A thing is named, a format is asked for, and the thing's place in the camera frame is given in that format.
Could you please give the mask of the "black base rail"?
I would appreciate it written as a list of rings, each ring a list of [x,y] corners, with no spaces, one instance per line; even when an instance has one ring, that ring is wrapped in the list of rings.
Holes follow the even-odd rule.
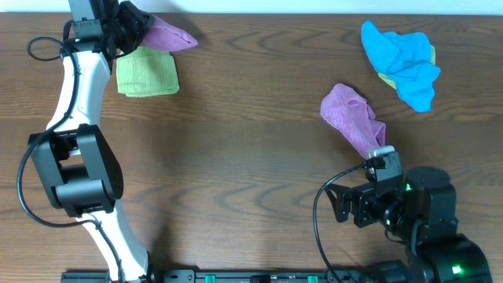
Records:
[[[109,272],[69,271],[61,274],[61,283],[112,282]],[[130,282],[156,283],[331,283],[336,278],[328,271],[155,271],[151,275]]]

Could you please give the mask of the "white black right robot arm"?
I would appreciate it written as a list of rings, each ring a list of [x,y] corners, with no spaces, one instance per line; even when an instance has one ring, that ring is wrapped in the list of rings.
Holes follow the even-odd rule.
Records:
[[[458,233],[457,194],[450,176],[435,167],[367,169],[368,183],[347,187],[327,181],[338,222],[350,216],[363,228],[384,227],[385,237],[403,245],[407,263],[390,261],[366,267],[360,282],[490,282],[481,248]]]

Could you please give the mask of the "yellow-green cloth under blue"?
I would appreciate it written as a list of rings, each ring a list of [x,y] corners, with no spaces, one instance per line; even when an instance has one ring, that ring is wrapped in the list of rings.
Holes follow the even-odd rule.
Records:
[[[431,46],[431,59],[430,63],[435,65],[436,62],[436,52],[435,52],[435,47]],[[378,76],[380,79],[382,79],[388,86],[392,87],[393,89],[397,89],[396,82],[392,79],[390,79],[387,75],[383,73],[378,73]]]

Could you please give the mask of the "folded green cloth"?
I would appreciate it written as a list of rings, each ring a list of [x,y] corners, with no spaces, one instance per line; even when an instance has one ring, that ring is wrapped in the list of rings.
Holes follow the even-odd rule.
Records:
[[[127,97],[176,94],[180,89],[174,58],[167,51],[138,47],[116,64],[118,92]]]

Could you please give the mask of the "purple microfibre cloth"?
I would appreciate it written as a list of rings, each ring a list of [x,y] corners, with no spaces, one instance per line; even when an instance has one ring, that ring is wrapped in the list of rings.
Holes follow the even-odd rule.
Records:
[[[140,45],[154,50],[178,52],[198,46],[198,41],[187,31],[154,17]]]

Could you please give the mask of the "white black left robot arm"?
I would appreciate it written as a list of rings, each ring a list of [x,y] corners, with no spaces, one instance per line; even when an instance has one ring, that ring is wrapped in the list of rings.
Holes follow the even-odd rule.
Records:
[[[63,282],[158,282],[149,252],[127,220],[121,198],[123,173],[99,127],[101,106],[116,59],[135,51],[154,17],[129,1],[71,1],[72,20],[56,44],[64,82],[46,130],[31,134],[17,172],[20,204],[38,217],[21,191],[32,160],[51,205],[72,218],[65,228],[83,226],[108,264],[106,271],[66,271]]]

